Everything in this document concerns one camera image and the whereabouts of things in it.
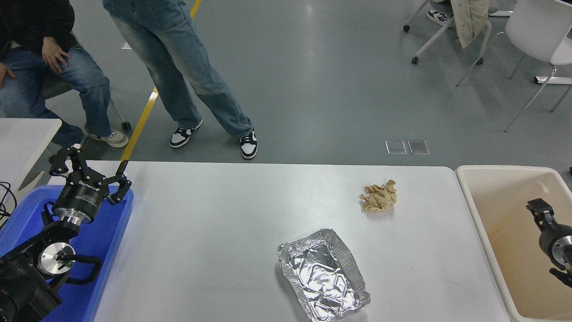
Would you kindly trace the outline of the seated person's right hand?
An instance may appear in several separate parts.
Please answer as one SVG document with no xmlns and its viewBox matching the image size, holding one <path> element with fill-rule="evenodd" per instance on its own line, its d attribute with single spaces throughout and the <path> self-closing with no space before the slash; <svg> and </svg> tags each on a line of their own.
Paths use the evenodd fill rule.
<svg viewBox="0 0 572 322">
<path fill-rule="evenodd" d="M 8 77 L 16 79 L 16 74 L 8 67 L 8 65 L 0 62 L 0 89 L 4 87 L 5 79 Z"/>
</svg>

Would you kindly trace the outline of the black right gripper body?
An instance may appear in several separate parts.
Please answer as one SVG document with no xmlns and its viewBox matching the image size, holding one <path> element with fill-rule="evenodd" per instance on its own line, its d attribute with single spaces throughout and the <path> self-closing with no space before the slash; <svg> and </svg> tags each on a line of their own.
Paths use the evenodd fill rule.
<svg viewBox="0 0 572 322">
<path fill-rule="evenodd" d="M 564 247 L 571 244 L 572 228 L 558 223 L 543 223 L 539 246 L 551 260 L 564 260 Z"/>
</svg>

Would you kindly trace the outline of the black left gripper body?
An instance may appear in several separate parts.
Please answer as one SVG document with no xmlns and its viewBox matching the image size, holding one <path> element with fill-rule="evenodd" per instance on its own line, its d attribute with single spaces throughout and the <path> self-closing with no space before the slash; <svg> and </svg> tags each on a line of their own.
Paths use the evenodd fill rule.
<svg viewBox="0 0 572 322">
<path fill-rule="evenodd" d="M 52 212 L 61 221 L 71 223 L 94 222 L 104 198 L 109 194 L 108 188 L 98 185 L 106 177 L 99 179 L 67 177 L 59 197 L 52 206 Z"/>
</svg>

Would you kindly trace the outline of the seated person's left hand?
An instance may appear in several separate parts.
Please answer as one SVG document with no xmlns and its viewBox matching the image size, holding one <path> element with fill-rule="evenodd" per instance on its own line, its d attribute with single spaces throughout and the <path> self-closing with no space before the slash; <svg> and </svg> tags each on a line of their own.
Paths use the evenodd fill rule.
<svg viewBox="0 0 572 322">
<path fill-rule="evenodd" d="M 55 73 L 63 73 L 62 66 L 69 65 L 67 58 L 70 58 L 69 53 L 63 51 L 55 38 L 43 37 L 42 59 Z"/>
</svg>

